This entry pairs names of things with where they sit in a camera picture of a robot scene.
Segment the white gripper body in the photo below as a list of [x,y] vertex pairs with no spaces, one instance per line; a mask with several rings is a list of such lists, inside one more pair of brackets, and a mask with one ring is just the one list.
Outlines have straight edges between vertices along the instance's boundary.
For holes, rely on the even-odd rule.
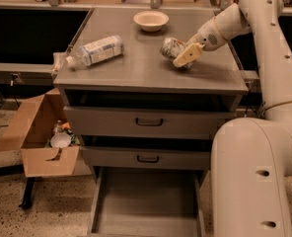
[[227,43],[218,30],[216,18],[212,18],[202,25],[197,31],[196,38],[204,51],[214,51]]

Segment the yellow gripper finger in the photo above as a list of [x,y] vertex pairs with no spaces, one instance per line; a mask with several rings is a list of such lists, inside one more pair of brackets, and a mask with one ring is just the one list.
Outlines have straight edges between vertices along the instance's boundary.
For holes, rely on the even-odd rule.
[[192,43],[197,43],[197,42],[198,42],[197,35],[194,35],[186,42],[186,45],[190,45]]
[[183,50],[173,61],[175,67],[184,67],[192,63],[203,53],[204,45],[200,43],[192,43]]

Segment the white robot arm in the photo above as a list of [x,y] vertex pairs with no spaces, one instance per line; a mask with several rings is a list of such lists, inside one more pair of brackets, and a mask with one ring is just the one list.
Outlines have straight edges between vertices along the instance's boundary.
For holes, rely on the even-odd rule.
[[281,0],[237,0],[205,23],[175,59],[182,67],[220,41],[252,33],[263,118],[236,118],[211,152],[214,237],[292,237],[284,179],[292,176],[292,51],[278,23]]

